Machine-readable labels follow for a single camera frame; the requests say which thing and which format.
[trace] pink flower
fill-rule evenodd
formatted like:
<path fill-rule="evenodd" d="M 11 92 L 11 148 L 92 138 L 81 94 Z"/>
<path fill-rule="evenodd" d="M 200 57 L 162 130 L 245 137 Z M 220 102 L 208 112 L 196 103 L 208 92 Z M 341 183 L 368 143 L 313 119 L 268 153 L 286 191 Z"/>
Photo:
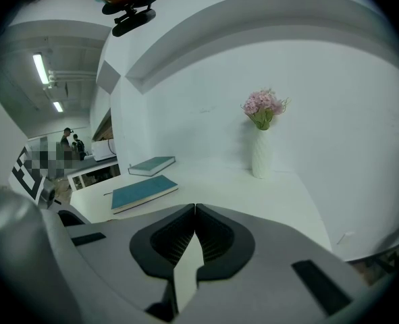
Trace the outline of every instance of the pink flower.
<path fill-rule="evenodd" d="M 288 100 L 278 100 L 271 89 L 263 89 L 252 92 L 242 108 L 247 115 L 258 113 L 260 109 L 269 109 L 273 115 L 279 115 L 285 111 L 287 104 Z"/>

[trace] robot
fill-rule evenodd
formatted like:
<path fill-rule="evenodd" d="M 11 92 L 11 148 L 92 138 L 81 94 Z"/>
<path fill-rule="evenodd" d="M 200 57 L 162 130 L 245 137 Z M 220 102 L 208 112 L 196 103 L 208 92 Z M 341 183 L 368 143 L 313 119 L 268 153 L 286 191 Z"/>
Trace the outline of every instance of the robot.
<path fill-rule="evenodd" d="M 287 225 L 204 204 L 89 223 L 48 204 L 0 192 L 0 278 L 44 322 L 352 322 L 366 303 L 350 265 Z M 204 265 L 180 312 L 174 268 L 193 234 Z"/>

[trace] black slot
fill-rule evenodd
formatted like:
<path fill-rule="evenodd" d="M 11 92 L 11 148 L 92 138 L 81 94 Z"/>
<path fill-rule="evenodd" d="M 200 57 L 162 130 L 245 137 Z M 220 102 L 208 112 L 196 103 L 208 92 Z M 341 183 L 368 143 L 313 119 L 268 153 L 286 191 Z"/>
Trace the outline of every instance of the black slot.
<path fill-rule="evenodd" d="M 72 238 L 73 245 L 75 246 L 80 246 L 80 245 L 85 245 L 89 244 L 90 242 L 94 242 L 97 240 L 101 240 L 106 238 L 102 233 L 93 233 L 89 235 L 84 235 L 84 236 L 78 236 L 77 238 Z"/>
<path fill-rule="evenodd" d="M 71 213 L 70 211 L 60 210 L 57 214 L 59 215 L 61 222 L 63 222 L 64 227 L 85 224 L 78 216 L 76 216 L 74 213 Z"/>
<path fill-rule="evenodd" d="M 297 262 L 292 268 L 329 316 L 350 304 L 351 299 L 314 262 Z"/>

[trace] white desk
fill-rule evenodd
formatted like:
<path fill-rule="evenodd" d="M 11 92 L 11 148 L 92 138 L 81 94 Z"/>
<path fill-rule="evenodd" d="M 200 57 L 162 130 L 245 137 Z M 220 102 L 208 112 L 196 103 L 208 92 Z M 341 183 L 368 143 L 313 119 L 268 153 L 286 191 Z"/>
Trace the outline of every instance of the white desk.
<path fill-rule="evenodd" d="M 124 174 L 73 192 L 70 204 L 91 223 L 125 219 L 178 204 L 211 204 L 284 223 L 331 251 L 321 216 L 295 173 L 274 172 L 270 180 L 259 180 L 248 170 L 176 162 L 158 175 L 176 182 L 178 190 L 114 215 L 112 194 L 107 193 L 148 179 Z"/>

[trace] ceiling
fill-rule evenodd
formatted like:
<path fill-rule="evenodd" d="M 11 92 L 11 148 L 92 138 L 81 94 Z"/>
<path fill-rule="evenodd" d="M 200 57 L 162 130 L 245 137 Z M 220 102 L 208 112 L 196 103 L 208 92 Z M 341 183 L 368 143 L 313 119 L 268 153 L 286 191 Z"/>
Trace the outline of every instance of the ceiling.
<path fill-rule="evenodd" d="M 46 72 L 97 72 L 103 40 L 71 36 L 40 36 L 0 45 L 0 103 L 21 128 L 21 122 L 34 117 L 47 119 L 60 114 L 88 113 L 95 91 L 91 81 L 58 82 L 43 90 L 32 56 L 41 53 Z M 52 102 L 59 101 L 58 113 Z"/>

